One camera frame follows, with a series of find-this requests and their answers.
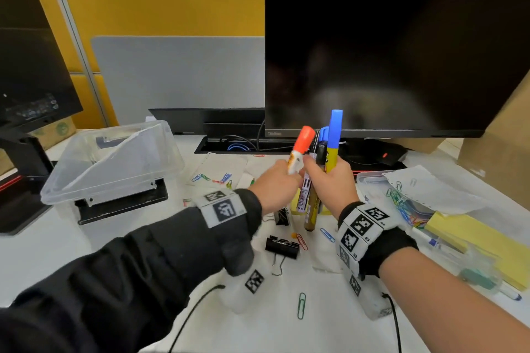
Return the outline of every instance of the white desk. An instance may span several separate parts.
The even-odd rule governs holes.
[[[195,166],[200,156],[194,155],[201,136],[176,136],[176,142],[187,166]],[[48,151],[51,159],[58,159],[68,140]],[[422,164],[434,175],[456,187],[467,189],[495,202],[510,213],[510,222],[497,227],[517,234],[520,240],[530,240],[530,212],[520,207],[499,191],[488,186],[466,170],[458,167],[446,154],[437,151],[430,156],[410,152],[405,164]],[[168,216],[163,202],[123,214],[127,226],[119,232]],[[274,222],[263,223],[252,244],[264,250],[264,241],[275,227]],[[100,227],[101,237],[96,244],[115,236],[112,229]],[[63,264],[94,250],[89,240],[73,220],[61,218],[56,209],[47,211],[41,218],[14,237],[0,238],[0,304],[7,306],[24,288],[57,270]],[[189,308],[213,285],[219,275],[210,277],[192,294]],[[341,275],[315,272],[311,261],[301,250],[299,258],[286,259],[283,276],[274,278],[274,286],[265,293],[263,302],[242,315],[224,308],[215,296],[209,295],[197,308],[180,336],[175,351],[203,352],[338,352],[397,351],[392,316],[370,321],[361,306],[349,296],[349,285]],[[307,295],[303,320],[296,317],[298,296]],[[530,326],[530,292],[524,293],[522,302],[497,295],[494,301],[520,321]],[[404,352],[427,352],[427,347],[412,328],[401,310],[398,311],[401,341]],[[167,351],[180,328],[188,310],[177,317],[172,332],[149,350]]]

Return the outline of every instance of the black jacket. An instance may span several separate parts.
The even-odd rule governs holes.
[[[0,352],[133,353],[165,337],[193,289],[234,267],[237,257],[223,243],[235,237],[250,248],[261,204],[248,190],[236,192],[247,215],[226,221],[231,228],[223,235],[206,226],[198,208],[188,208],[112,240],[21,293],[0,309]]]

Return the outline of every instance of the orange marker cap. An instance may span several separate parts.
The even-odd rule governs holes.
[[[305,152],[308,150],[314,138],[315,138],[315,130],[313,130],[309,126],[302,127],[300,134],[298,135],[298,138],[296,139],[293,150],[298,151],[300,154],[305,154]]]

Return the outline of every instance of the computer monitor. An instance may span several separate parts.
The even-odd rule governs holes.
[[[0,0],[0,148],[18,172],[0,181],[0,233],[42,214],[52,163],[27,132],[83,108],[39,0]]]
[[[265,0],[267,136],[480,137],[530,69],[528,0]]]

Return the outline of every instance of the green paperclip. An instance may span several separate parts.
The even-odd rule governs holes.
[[[300,296],[298,297],[298,314],[297,317],[299,320],[304,319],[304,311],[305,311],[305,293],[302,292]]]

